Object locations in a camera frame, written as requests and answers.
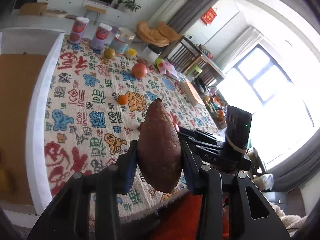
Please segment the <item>purple sweet potato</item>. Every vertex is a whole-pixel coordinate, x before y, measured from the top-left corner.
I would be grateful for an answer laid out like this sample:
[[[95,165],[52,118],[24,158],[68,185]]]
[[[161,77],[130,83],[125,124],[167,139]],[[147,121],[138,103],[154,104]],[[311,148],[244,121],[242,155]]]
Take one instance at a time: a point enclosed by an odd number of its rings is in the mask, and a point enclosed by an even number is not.
[[[181,175],[181,145],[171,117],[162,100],[148,107],[137,145],[139,169],[157,191],[170,193]]]

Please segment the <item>large green-brown round fruit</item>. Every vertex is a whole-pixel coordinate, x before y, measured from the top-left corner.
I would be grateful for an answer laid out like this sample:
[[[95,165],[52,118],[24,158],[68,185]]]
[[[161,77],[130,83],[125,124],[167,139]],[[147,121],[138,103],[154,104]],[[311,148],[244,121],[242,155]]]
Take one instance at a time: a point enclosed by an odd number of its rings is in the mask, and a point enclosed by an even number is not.
[[[14,189],[11,176],[4,168],[0,168],[0,189],[1,192],[12,192]]]

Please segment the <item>large red apple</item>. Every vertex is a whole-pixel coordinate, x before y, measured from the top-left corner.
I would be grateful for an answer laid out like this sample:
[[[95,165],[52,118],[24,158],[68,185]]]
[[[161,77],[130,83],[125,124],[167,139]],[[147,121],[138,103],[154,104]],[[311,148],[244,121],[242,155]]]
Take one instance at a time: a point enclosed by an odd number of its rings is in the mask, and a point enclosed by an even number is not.
[[[145,64],[137,63],[132,67],[131,74],[137,79],[144,78],[148,73],[148,69]]]

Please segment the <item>small yellow-green fruit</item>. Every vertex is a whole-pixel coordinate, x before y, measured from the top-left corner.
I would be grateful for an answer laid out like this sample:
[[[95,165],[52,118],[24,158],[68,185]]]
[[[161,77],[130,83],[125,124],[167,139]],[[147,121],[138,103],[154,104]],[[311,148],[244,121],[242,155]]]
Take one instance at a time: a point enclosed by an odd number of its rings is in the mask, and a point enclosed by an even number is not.
[[[106,59],[112,60],[116,56],[116,52],[113,48],[107,48],[104,51],[104,57]]]

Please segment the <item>orange cover book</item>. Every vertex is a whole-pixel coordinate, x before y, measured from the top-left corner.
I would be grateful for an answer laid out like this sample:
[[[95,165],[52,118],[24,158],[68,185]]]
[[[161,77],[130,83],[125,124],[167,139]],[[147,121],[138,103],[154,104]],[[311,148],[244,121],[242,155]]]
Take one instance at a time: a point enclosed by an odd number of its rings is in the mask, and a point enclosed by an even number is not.
[[[199,96],[198,92],[194,88],[194,86],[191,84],[189,80],[180,81],[179,82],[180,87],[187,95],[189,101],[194,107],[202,107],[205,108],[205,104],[201,97]]]

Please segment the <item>wooden slat bench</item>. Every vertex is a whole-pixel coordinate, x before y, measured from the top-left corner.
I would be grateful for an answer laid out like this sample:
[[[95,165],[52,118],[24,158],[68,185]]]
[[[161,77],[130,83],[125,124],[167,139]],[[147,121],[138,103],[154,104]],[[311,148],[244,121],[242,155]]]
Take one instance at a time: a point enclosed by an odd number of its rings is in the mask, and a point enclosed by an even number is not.
[[[168,52],[163,52],[161,56],[185,76],[192,68],[198,66],[202,70],[198,77],[207,86],[218,85],[225,79],[220,68],[185,36],[182,36],[169,49]]]

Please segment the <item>pink snack bag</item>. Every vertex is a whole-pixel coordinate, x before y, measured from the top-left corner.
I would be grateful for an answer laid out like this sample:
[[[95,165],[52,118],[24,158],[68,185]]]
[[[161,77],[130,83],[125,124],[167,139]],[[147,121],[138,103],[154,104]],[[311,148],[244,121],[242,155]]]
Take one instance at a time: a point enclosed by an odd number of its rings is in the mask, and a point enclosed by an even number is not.
[[[178,74],[172,64],[165,61],[164,59],[161,59],[160,57],[155,60],[155,64],[161,75],[166,75],[172,79],[178,80]]]

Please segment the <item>orange tangerine small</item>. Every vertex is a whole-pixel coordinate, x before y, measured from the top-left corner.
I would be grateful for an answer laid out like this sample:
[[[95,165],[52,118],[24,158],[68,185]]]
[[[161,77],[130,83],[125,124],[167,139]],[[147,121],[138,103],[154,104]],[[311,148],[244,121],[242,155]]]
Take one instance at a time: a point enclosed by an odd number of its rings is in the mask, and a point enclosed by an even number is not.
[[[120,105],[127,105],[129,102],[128,96],[127,95],[120,95],[118,96],[117,102]]]

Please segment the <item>clear jar black lid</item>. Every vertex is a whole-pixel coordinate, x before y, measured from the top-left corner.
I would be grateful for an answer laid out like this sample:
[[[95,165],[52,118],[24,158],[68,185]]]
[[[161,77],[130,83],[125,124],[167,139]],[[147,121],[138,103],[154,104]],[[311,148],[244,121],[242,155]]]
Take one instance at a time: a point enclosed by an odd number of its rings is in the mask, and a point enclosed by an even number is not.
[[[149,44],[143,50],[141,57],[150,63],[154,63],[164,50],[165,47],[158,47],[156,45]]]

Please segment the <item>orange lounge chair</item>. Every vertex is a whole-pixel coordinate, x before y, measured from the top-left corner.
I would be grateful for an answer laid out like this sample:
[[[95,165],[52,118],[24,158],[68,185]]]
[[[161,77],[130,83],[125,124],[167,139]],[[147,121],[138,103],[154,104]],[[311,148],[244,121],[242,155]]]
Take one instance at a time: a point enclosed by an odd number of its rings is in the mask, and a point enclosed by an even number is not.
[[[181,38],[180,34],[164,22],[160,22],[155,29],[151,29],[145,21],[140,21],[136,25],[136,34],[143,42],[158,47],[166,47]]]

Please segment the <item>white cardboard box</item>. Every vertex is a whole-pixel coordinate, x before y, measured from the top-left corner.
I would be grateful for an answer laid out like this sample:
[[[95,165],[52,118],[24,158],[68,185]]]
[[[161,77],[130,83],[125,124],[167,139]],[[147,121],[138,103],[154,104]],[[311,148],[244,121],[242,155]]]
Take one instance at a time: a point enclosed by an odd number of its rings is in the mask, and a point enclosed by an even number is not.
[[[52,200],[44,116],[64,36],[62,30],[1,31],[1,168],[14,185],[12,192],[1,192],[1,209],[23,228],[32,228]]]

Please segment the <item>potted green plant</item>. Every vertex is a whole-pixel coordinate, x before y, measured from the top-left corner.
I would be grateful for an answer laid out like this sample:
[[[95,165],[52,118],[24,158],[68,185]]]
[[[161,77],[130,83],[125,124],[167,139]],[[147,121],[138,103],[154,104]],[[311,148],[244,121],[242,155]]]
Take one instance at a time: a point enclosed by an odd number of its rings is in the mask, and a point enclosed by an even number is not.
[[[136,0],[125,0],[123,3],[124,7],[131,12],[139,11],[142,8],[141,5],[136,2]]]

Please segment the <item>pink white can left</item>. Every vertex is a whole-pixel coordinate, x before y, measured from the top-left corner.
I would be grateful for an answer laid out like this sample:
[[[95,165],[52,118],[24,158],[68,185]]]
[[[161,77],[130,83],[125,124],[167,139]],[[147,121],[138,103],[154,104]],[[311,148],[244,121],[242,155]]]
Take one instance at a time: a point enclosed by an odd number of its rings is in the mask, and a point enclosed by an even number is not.
[[[86,17],[77,17],[71,29],[71,33],[68,38],[70,44],[79,44],[85,29],[89,23],[89,19]]]

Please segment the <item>small wooden bench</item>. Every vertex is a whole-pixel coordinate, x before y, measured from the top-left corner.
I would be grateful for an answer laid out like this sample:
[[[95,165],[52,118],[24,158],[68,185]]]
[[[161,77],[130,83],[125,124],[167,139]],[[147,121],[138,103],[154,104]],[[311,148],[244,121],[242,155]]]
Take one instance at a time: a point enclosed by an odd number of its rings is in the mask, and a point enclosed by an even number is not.
[[[96,13],[94,24],[97,23],[100,15],[105,15],[106,14],[106,10],[105,9],[97,8],[97,7],[94,7],[94,6],[91,6],[91,5],[86,5],[85,9],[86,9],[86,12],[84,14],[84,17],[87,17],[90,12],[95,12]]]

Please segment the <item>red wall ornament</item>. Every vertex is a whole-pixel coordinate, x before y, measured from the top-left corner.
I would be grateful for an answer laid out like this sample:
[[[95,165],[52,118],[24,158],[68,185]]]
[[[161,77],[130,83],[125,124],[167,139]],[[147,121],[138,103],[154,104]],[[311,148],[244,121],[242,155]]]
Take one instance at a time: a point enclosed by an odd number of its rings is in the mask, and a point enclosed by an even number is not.
[[[215,12],[215,10],[210,7],[202,16],[201,16],[201,20],[202,22],[207,26],[210,25],[213,20],[216,18],[217,14]]]

